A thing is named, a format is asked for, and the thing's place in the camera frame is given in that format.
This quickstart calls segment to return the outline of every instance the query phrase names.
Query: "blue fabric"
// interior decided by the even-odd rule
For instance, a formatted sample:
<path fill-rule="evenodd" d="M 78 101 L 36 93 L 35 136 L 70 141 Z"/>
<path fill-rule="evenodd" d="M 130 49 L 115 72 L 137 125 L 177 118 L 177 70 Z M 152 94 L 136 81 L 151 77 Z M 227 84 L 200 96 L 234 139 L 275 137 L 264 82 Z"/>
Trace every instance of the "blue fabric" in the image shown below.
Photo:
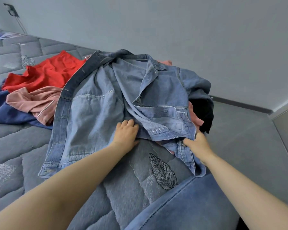
<path fill-rule="evenodd" d="M 212 174 L 190 177 L 144 209 L 125 230 L 236 229 L 239 214 Z"/>
<path fill-rule="evenodd" d="M 130 118 L 140 125 L 137 137 L 161 141 L 195 176 L 204 176 L 206 167 L 182 140 L 194 139 L 196 132 L 188 99 L 213 105 L 210 86 L 196 73 L 158 63 L 147 54 L 95 52 L 62 90 L 39 176 L 49 178 L 106 147 L 117 122 Z"/>
<path fill-rule="evenodd" d="M 52 126 L 42 125 L 31 114 L 19 111 L 6 103 L 6 96 L 9 94 L 7 90 L 1 90 L 0 87 L 0 123 L 3 124 L 22 124 L 29 123 L 33 126 L 43 127 L 46 129 L 52 129 Z"/>

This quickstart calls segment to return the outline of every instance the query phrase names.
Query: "denim jacket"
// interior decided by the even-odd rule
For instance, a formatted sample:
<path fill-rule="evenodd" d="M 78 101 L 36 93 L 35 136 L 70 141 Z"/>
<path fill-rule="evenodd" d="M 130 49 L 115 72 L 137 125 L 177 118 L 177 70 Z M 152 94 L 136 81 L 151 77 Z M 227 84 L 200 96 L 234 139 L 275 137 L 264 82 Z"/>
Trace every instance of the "denim jacket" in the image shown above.
<path fill-rule="evenodd" d="M 161 64 L 147 54 L 95 52 L 62 90 L 39 176 L 49 178 L 103 149 L 116 124 L 131 118 L 140 125 L 138 138 L 160 141 L 195 176 L 204 176 L 206 167 L 182 140 L 195 139 L 188 99 L 213 105 L 210 86 L 195 72 Z"/>

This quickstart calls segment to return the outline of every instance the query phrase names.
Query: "mattress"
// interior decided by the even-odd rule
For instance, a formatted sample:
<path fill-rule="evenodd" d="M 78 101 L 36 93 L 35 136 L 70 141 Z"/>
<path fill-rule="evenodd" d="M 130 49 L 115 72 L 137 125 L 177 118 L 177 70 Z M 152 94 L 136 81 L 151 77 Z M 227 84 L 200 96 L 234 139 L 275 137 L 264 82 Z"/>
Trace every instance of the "mattress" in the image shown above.
<path fill-rule="evenodd" d="M 95 50 L 54 40 L 21 36 L 0 40 L 0 85 L 10 72 L 22 74 L 62 50 L 78 59 Z M 0 124 L 0 211 L 41 184 L 37 176 L 51 130 Z M 141 139 L 108 174 L 68 229 L 124 229 L 143 209 L 191 176 L 184 163 L 154 142 Z"/>

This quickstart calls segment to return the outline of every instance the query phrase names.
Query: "blue jeans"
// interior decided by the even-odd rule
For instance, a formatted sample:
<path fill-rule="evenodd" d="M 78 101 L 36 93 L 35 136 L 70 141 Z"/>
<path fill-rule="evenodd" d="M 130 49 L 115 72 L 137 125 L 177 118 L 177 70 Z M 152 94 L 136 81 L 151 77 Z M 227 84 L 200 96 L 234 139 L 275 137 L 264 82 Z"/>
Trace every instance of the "blue jeans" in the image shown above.
<path fill-rule="evenodd" d="M 154 201 L 125 230 L 234 230 L 239 215 L 212 174 L 190 177 Z"/>

